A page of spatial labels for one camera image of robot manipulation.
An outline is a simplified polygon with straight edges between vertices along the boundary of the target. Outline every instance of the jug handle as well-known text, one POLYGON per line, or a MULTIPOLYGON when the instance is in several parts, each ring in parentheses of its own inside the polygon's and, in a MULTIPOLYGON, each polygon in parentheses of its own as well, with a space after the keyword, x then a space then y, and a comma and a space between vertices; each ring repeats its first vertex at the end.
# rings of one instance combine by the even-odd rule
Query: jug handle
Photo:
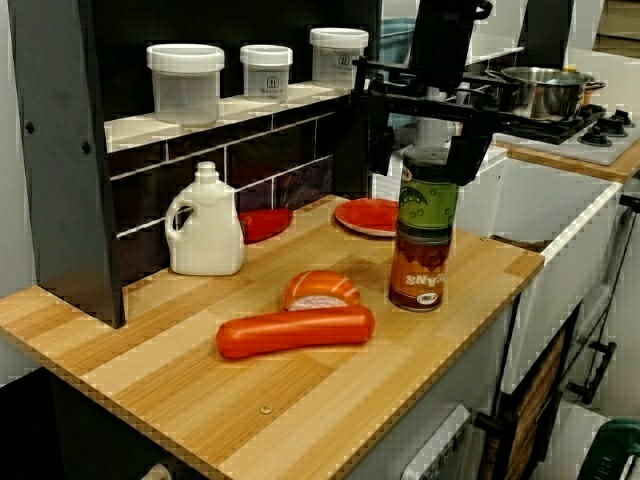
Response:
POLYGON ((175 220, 176 215, 178 215, 178 212, 182 207, 193 208, 193 202, 191 200, 181 198, 173 202, 171 205, 169 205, 167 214, 164 217, 164 229, 165 229, 165 232, 167 232, 167 238, 171 238, 175 240, 176 238, 178 238, 178 235, 180 234, 181 230, 176 230, 173 227, 173 221, 175 220))

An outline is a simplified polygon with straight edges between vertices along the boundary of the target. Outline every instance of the metal handle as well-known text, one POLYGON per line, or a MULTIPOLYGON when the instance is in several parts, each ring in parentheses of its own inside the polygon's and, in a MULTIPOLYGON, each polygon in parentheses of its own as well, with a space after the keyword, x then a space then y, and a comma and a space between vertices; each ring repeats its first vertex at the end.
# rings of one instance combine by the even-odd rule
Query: metal handle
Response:
POLYGON ((620 205, 629 207, 636 215, 640 213, 640 198, 622 195, 620 197, 620 205))
POLYGON ((484 73, 485 73, 486 75, 488 75, 489 77, 491 77, 491 78, 497 78, 498 80, 504 80, 504 81, 507 81, 507 82, 512 82, 512 80, 511 80, 509 77, 507 77, 507 76, 506 76, 505 74, 503 74, 502 72, 498 72, 498 71, 496 71, 496 70, 489 70, 489 69, 486 69, 486 70, 484 71, 484 73))
POLYGON ((584 87, 584 93, 593 92, 594 90, 600 90, 601 88, 606 87, 607 84, 604 82, 588 82, 584 87))
POLYGON ((577 385, 573 382, 569 382, 567 385, 567 389, 570 392, 577 393, 582 397, 580 401, 585 405, 589 405, 593 401, 593 397, 598 391, 598 387, 604 378, 604 374, 609 367, 609 363, 611 362, 618 345, 616 345, 615 342, 609 342, 609 345, 603 345, 599 342, 591 342, 589 344, 589 348, 603 354, 602 362, 600 363, 600 366, 596 368, 596 374, 594 375, 593 380, 590 381, 586 387, 577 385))

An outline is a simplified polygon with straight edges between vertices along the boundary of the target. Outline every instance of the green can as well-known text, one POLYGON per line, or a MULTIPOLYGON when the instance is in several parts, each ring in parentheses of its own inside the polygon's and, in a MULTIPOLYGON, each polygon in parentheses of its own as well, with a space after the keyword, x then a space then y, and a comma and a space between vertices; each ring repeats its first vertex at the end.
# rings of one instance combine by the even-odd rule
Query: green can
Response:
POLYGON ((449 151, 411 147, 404 153, 398 229, 420 238, 450 236, 458 201, 458 185, 446 181, 449 151))

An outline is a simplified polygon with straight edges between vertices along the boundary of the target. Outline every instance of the can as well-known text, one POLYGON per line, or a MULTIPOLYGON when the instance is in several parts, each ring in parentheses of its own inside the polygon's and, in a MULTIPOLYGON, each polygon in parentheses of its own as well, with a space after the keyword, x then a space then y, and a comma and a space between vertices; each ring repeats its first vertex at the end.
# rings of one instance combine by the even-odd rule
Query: can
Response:
POLYGON ((404 154, 389 300, 413 312, 442 304, 458 186, 447 181, 448 150, 413 147, 404 154))

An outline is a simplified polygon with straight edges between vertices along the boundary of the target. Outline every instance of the container lid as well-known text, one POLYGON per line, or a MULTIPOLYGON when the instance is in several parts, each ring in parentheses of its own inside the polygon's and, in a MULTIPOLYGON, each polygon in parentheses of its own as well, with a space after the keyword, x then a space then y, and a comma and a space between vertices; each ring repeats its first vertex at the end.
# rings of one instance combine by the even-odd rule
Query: container lid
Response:
POLYGON ((167 43, 147 48, 147 66, 169 73, 209 73, 224 68, 224 51, 210 45, 167 43))
POLYGON ((354 28, 314 28, 309 42, 314 47, 364 48, 369 44, 369 34, 354 28))
POLYGON ((258 67, 291 65, 293 51, 279 45, 247 45, 240 49, 240 61, 258 67))

